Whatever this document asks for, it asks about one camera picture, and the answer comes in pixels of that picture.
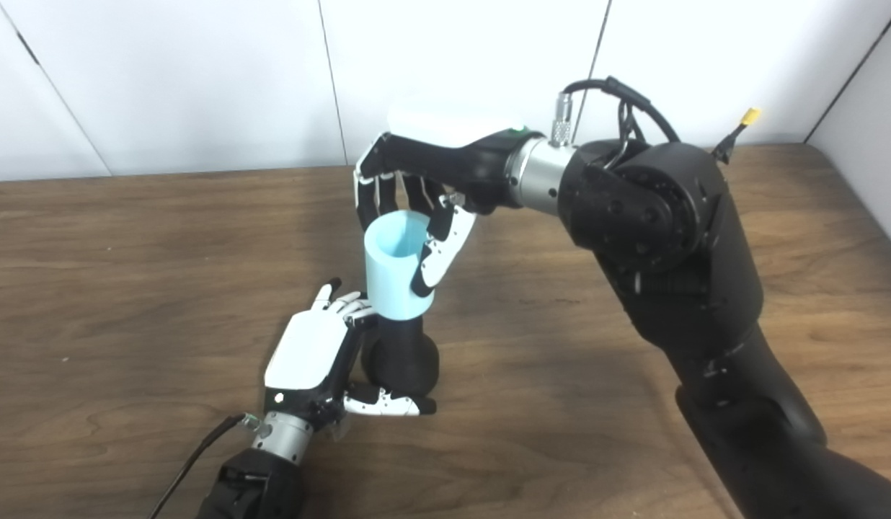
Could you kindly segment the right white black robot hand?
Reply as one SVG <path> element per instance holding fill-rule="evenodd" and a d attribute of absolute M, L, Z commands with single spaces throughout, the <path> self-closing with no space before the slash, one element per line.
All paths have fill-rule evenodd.
<path fill-rule="evenodd" d="M 427 216 L 420 262 L 409 288 L 431 295 L 465 246 L 478 216 L 517 209 L 510 167 L 541 132 L 506 116 L 400 105 L 353 171 L 355 210 L 363 230 L 397 209 L 403 184 L 410 210 Z"/>

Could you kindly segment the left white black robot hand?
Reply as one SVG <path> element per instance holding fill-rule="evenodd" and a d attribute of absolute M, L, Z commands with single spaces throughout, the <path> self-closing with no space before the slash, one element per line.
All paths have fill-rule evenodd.
<path fill-rule="evenodd" d="M 315 433 L 347 414 L 435 414 L 432 398 L 396 390 L 389 382 L 351 380 L 357 358 L 379 349 L 387 319 L 364 292 L 337 296 L 340 285 L 340 279 L 328 280 L 310 308 L 288 321 L 265 366 L 265 414 L 293 418 Z"/>

